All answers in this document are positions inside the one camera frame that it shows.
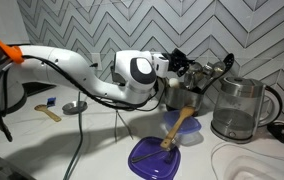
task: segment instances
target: wooden spoon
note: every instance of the wooden spoon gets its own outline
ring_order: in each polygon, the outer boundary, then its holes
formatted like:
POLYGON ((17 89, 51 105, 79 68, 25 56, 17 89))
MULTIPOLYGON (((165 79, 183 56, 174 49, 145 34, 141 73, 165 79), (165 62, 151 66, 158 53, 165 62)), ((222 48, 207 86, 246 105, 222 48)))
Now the wooden spoon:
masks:
POLYGON ((50 110, 48 110, 47 106, 44 105, 44 104, 40 104, 40 105, 35 106, 34 110, 44 112, 51 119, 53 119, 55 122, 61 121, 61 118, 59 116, 57 116, 56 114, 54 114, 53 112, 51 112, 50 110))
POLYGON ((176 123, 174 124, 174 126, 172 127, 170 132, 166 135, 165 139, 162 141, 162 143, 160 145, 162 148, 164 148, 164 149, 169 149, 170 148, 172 140, 175 137, 176 132, 179 130, 182 122, 187 117, 192 116, 192 114, 194 112, 195 112, 195 108, 194 107, 189 107, 189 106, 185 106, 185 107, 183 107, 180 110, 180 117, 179 117, 179 119, 176 121, 176 123))

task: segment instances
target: white cable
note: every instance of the white cable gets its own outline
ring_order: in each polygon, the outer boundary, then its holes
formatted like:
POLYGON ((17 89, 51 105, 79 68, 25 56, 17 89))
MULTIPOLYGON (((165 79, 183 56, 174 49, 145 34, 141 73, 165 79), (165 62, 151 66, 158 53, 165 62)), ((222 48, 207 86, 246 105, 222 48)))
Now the white cable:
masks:
POLYGON ((2 68, 2 71, 7 71, 12 66, 12 64, 13 64, 13 62, 10 62, 6 66, 4 66, 4 68, 2 68))
POLYGON ((263 153, 259 153, 259 152, 256 152, 254 150, 251 150, 249 148, 246 148, 246 147, 242 147, 242 146, 238 146, 238 145, 235 145, 235 144, 225 144, 226 142, 222 142, 222 143, 219 143, 217 145, 215 145, 211 151, 211 167, 212 167, 212 170, 213 170, 213 173, 215 175, 215 178, 218 180, 218 175, 216 173, 216 170, 215 170, 215 167, 214 167, 214 164, 213 164, 213 156, 214 154, 219 151, 220 149, 222 149, 223 147, 226 147, 226 146, 232 146, 232 147, 237 147, 237 148, 240 148, 240 149, 244 149, 244 150, 247 150, 247 151, 250 151, 252 153, 255 153, 255 154, 258 154, 258 155, 261 155, 261 156, 265 156, 265 157, 269 157, 269 158, 272 158, 272 159, 276 159, 276 160, 280 160, 280 161, 284 161, 284 157, 281 157, 281 156, 272 156, 272 155, 267 155, 267 154, 263 154, 263 153))

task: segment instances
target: white countertop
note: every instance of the white countertop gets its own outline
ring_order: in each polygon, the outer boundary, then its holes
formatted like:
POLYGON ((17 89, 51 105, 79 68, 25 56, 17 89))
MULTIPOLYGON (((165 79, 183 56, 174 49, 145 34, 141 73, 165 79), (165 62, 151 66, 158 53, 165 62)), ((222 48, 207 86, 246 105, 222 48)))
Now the white countertop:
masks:
MULTIPOLYGON (((13 142, 7 142, 0 132, 0 157, 36 179, 63 179, 79 143, 79 128, 78 116, 64 115, 62 107, 74 100, 77 100, 77 92, 65 87, 57 87, 29 97, 23 108, 4 118, 13 136, 13 142), (45 104, 50 97, 57 98, 56 106, 50 110, 62 118, 58 123, 44 113, 34 110, 36 105, 45 104)), ((105 108, 91 99, 87 99, 87 103, 88 109, 83 113, 84 141, 81 156, 71 179, 141 179, 129 169, 127 158, 141 138, 165 137, 162 118, 166 111, 165 105, 162 104, 151 112, 120 111, 123 119, 131 127, 134 138, 131 139, 118 119, 118 142, 115 143, 115 110, 105 108)), ((156 103, 156 100, 150 101, 143 109, 150 109, 156 103)), ((190 147, 179 147, 181 164, 175 179, 216 179, 211 166, 211 152, 217 145, 226 143, 211 132, 212 112, 205 111, 202 109, 197 117, 202 125, 200 134, 203 136, 203 142, 190 147)), ((241 147, 284 157, 284 144, 275 140, 263 128, 258 130, 252 142, 241 147)), ((284 172, 284 161, 228 145, 216 151, 212 159, 219 179, 223 179, 227 165, 236 157, 243 155, 256 157, 284 172)))

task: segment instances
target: kettle handle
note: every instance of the kettle handle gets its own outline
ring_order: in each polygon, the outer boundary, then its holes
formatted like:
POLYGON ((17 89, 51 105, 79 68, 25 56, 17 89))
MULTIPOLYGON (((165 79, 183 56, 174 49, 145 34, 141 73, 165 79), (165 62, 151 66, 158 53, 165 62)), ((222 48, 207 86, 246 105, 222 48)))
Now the kettle handle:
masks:
POLYGON ((270 114, 267 117, 260 119, 258 127, 265 126, 273 122, 274 120, 276 120, 280 116, 282 112, 282 108, 283 108, 282 98, 279 95, 279 93, 275 91, 275 89, 273 89, 270 86, 266 86, 265 96, 270 98, 271 103, 272 103, 272 109, 271 109, 270 114))

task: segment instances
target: small blue object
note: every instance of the small blue object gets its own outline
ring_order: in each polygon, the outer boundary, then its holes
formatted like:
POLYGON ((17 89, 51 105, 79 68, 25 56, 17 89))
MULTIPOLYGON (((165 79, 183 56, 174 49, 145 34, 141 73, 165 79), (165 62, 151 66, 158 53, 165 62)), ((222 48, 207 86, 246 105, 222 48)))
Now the small blue object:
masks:
POLYGON ((49 98, 49 99, 48 99, 48 102, 46 103, 46 106, 47 106, 47 107, 55 106, 55 100, 56 100, 55 97, 49 98))
MULTIPOLYGON (((176 121, 179 119, 179 116, 180 116, 179 110, 169 111, 169 112, 164 113, 164 121, 167 125, 169 125, 169 127, 172 128, 174 124, 176 123, 176 121)), ((199 123, 199 121, 195 119, 193 116, 190 116, 182 122, 178 130, 178 133, 180 134, 193 133, 193 132, 199 131, 201 127, 202 126, 199 123)))

